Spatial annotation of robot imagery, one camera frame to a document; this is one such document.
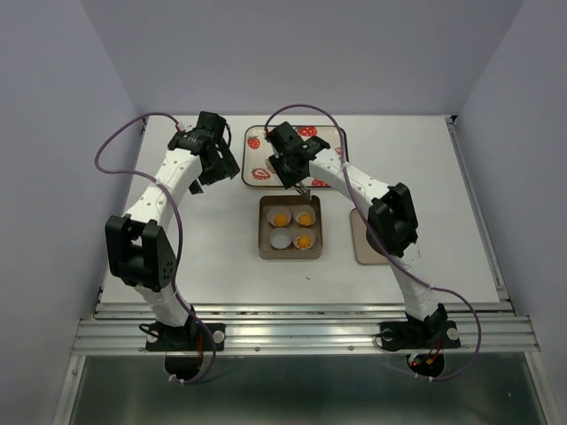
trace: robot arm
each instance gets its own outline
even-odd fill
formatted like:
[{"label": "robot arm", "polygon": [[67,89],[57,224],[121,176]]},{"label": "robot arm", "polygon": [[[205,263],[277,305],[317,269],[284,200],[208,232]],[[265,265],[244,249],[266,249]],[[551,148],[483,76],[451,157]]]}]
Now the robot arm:
[{"label": "robot arm", "polygon": [[187,189],[202,193],[210,185],[240,171],[222,138],[226,120],[202,112],[190,131],[178,131],[167,145],[161,167],[140,198],[123,216],[112,216],[105,226],[110,271],[144,297],[156,314],[151,325],[158,341],[148,350],[182,350],[194,339],[194,323],[177,297],[174,278],[177,263],[166,236],[173,208],[164,185],[179,205]]},{"label": "robot arm", "polygon": [[[268,161],[286,189],[296,187],[300,193],[308,194],[301,181],[314,177],[351,199],[340,157],[323,139],[314,136],[304,141],[287,122],[270,131],[267,139],[275,152]],[[407,270],[420,274],[416,246],[417,218],[408,187],[402,183],[387,185],[349,163],[343,166],[357,204],[362,206],[365,218],[385,249],[398,257]],[[368,232],[367,239],[375,251],[382,253]],[[447,330],[454,328],[454,323],[447,321],[445,308],[435,294],[397,267],[392,267],[392,270],[404,297],[408,322],[382,323],[381,347],[388,351],[429,348],[438,340],[443,342],[444,348],[460,346],[458,339],[447,338]]]}]

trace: square metal tray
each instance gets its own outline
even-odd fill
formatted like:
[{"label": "square metal tray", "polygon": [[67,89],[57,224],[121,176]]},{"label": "square metal tray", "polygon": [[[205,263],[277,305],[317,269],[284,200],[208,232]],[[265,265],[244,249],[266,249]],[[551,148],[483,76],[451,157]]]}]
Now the square metal tray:
[{"label": "square metal tray", "polygon": [[[309,205],[315,210],[315,223],[309,228],[315,232],[315,243],[310,250],[302,251],[297,249],[293,243],[284,250],[277,250],[269,242],[269,232],[274,228],[268,221],[267,214],[269,208],[273,206],[285,206],[291,209],[293,206]],[[291,219],[286,226],[293,231],[299,225]],[[318,197],[311,197],[311,201],[306,201],[300,196],[268,196],[260,199],[260,214],[258,219],[258,253],[262,259],[318,259],[321,257],[323,247],[322,240],[322,221],[321,221],[321,201]]]}]

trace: paper cup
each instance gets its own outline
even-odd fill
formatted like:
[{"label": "paper cup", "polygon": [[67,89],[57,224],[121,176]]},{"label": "paper cup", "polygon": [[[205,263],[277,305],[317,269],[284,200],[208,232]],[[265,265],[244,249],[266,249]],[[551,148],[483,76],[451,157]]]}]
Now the paper cup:
[{"label": "paper cup", "polygon": [[269,243],[277,250],[284,250],[291,245],[293,236],[288,228],[273,228],[269,232]]},{"label": "paper cup", "polygon": [[299,205],[293,209],[293,219],[300,226],[309,227],[315,223],[315,210],[309,205]]},{"label": "paper cup", "polygon": [[310,228],[297,228],[293,232],[293,245],[298,250],[310,250],[315,244],[315,232]]},{"label": "paper cup", "polygon": [[269,209],[267,218],[269,223],[276,228],[284,228],[291,221],[291,212],[283,206],[273,206]]}]

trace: yellow food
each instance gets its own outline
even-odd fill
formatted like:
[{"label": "yellow food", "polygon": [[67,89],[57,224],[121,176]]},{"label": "yellow food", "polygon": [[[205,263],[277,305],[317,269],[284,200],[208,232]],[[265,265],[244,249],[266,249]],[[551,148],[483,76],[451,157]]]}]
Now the yellow food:
[{"label": "yellow food", "polygon": [[299,215],[298,223],[301,226],[311,226],[313,224],[313,219],[311,218],[310,214],[307,214],[306,212],[304,212],[303,214]]},{"label": "yellow food", "polygon": [[313,241],[311,240],[311,237],[307,235],[298,237],[295,243],[297,247],[300,248],[301,250],[308,250],[309,248],[311,248],[311,245],[313,245]]},{"label": "yellow food", "polygon": [[287,226],[287,217],[285,214],[276,214],[272,222],[277,228],[282,228],[283,226]]}]

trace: white wall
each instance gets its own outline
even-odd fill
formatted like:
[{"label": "white wall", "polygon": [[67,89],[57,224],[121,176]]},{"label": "white wall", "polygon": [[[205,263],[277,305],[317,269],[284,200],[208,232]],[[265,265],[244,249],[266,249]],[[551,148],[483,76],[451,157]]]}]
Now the white wall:
[{"label": "white wall", "polygon": [[567,409],[567,3],[526,2],[457,120],[517,310]]},{"label": "white wall", "polygon": [[[128,184],[92,160],[136,110],[75,0],[3,4],[0,45],[0,423],[33,425],[54,413]],[[139,131],[107,164],[133,164]]]},{"label": "white wall", "polygon": [[82,0],[142,109],[457,113],[520,0]]}]

